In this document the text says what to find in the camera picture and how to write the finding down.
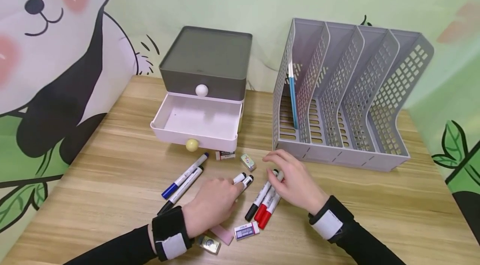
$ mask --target gray drawer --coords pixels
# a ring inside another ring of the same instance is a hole
[[[159,68],[168,92],[242,101],[252,34],[184,26]]]

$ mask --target wood grain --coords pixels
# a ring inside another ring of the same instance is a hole
[[[149,127],[166,94],[163,81],[135,76],[101,126],[4,260],[63,264],[154,217],[161,192],[198,158],[184,146],[159,142]],[[248,153],[258,165],[226,228],[243,224],[266,180],[261,161],[271,149],[272,95],[247,91],[237,159],[209,158],[205,172],[181,198],[190,201],[202,181],[234,177]],[[407,112],[398,126],[411,160],[389,173],[307,163],[313,177],[354,213],[356,220],[409,265],[477,264],[480,250]],[[354,264],[316,234],[304,211],[281,201],[265,231],[218,256],[199,248],[170,264]]]

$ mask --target black wrist strap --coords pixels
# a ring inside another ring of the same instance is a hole
[[[152,234],[158,259],[162,262],[182,255],[194,242],[187,235],[181,206],[153,218]]]
[[[317,214],[308,217],[313,228],[330,243],[341,239],[355,221],[353,214],[333,195]]]

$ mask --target open drawer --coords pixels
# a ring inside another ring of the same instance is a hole
[[[243,104],[169,92],[150,124],[157,138],[200,148],[235,151]]]

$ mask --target white knob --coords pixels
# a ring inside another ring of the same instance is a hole
[[[195,93],[198,96],[205,97],[208,94],[208,87],[203,84],[200,84],[195,88]]]

